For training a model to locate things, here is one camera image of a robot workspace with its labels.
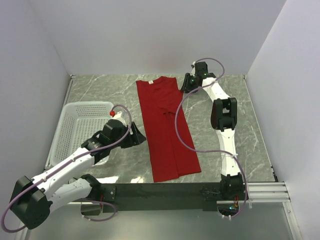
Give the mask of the red t shirt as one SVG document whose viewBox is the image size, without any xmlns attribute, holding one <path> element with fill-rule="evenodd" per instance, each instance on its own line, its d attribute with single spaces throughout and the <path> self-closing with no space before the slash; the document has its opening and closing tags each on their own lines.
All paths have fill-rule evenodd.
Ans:
<svg viewBox="0 0 320 240">
<path fill-rule="evenodd" d="M 136 81 L 153 181 L 164 182 L 201 172 L 182 109 L 183 93 L 174 77 Z"/>
</svg>

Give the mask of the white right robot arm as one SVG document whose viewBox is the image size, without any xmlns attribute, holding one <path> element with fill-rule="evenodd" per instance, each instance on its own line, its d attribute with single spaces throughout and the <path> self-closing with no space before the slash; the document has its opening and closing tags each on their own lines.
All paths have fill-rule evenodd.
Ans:
<svg viewBox="0 0 320 240">
<path fill-rule="evenodd" d="M 218 194 L 223 199 L 230 200 L 245 190 L 243 169 L 236 160 L 238 101 L 223 90 L 218 83 L 218 77 L 209 72 L 203 58 L 194 61 L 191 67 L 191 72 L 185 74 L 181 91 L 189 94 L 203 89 L 212 101 L 210 123 L 218 136 L 222 160 Z"/>
</svg>

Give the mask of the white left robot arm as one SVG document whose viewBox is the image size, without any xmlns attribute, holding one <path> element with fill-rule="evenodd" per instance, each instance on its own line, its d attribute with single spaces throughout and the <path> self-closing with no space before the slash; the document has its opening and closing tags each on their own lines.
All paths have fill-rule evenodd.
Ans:
<svg viewBox="0 0 320 240">
<path fill-rule="evenodd" d="M 102 130 L 85 140 L 65 160 L 33 178 L 22 176 L 13 188 L 9 209 L 28 229 L 41 225 L 56 209 L 78 199 L 96 201 L 101 195 L 101 184 L 90 174 L 68 184 L 74 175 L 107 158 L 112 149 L 138 146 L 146 137 L 132 122 L 110 119 Z"/>
</svg>

